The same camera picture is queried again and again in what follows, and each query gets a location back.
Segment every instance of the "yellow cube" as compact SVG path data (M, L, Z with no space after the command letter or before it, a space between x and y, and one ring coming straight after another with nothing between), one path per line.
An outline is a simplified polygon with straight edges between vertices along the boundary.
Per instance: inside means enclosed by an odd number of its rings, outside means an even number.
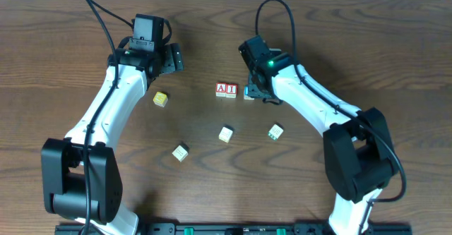
M157 92L157 94L155 94L154 97L154 103L160 107L165 107L165 105L168 102L168 97L161 93L161 92Z

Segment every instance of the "wood grain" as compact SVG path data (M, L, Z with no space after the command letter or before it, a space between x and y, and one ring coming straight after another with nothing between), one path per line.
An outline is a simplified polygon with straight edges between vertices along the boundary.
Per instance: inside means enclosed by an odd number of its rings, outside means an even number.
M117 161L123 201L145 218L180 222L326 219L334 192L318 133L291 107L218 99L218 81L246 84L237 47L254 34L263 0L96 0L127 19L169 19L186 70L162 76L138 102ZM379 108L408 174L400 202L378 204L374 221L409 222L416 234L452 229L452 0L286 0L298 54L310 74L344 100ZM130 34L101 13L115 44ZM42 202L40 149L84 114L110 53L84 0L0 0L0 233L50 234L65 222ZM288 17L269 4L260 33L290 50ZM168 105L154 94L170 94ZM267 130L278 122L277 142ZM218 140L224 124L235 129ZM189 156L171 152L184 141ZM383 192L399 190L395 177Z

